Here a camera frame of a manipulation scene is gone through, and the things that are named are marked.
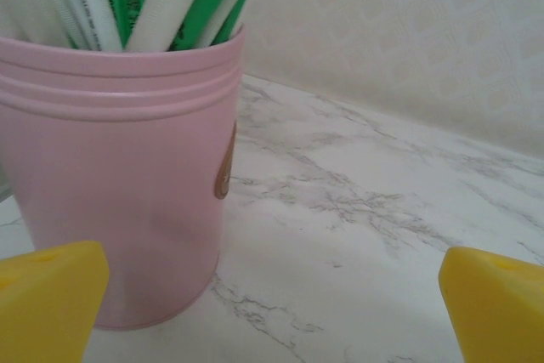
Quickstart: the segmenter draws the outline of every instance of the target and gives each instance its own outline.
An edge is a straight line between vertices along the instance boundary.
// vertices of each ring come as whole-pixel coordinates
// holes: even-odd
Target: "pencil holder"
[[[102,243],[97,326],[166,320],[213,276],[243,43],[242,30],[210,48],[108,54],[0,38],[2,164],[37,249]]]

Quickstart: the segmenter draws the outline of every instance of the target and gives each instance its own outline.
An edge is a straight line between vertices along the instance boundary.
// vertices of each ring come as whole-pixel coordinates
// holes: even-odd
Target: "cream patterned wallpaper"
[[[252,0],[248,71],[544,156],[544,0]]]

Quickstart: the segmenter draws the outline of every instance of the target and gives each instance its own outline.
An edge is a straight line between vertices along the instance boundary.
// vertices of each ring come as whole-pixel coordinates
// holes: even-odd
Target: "yellow plastic object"
[[[544,362],[544,267],[454,247],[439,284],[466,363]]]
[[[108,275],[94,241],[0,261],[0,361],[81,362]]]

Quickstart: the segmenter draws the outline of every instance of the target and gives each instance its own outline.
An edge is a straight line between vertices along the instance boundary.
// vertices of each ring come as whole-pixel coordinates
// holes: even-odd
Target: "pink cup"
[[[97,326],[166,320],[213,276],[243,43],[107,54],[0,39],[5,172],[37,249],[103,244]]]

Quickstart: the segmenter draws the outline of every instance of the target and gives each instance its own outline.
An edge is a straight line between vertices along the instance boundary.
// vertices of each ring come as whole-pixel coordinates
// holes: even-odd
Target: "table surface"
[[[461,362],[445,250],[544,264],[543,161],[252,77],[239,112],[212,284],[85,363]],[[10,198],[0,258],[29,251]]]

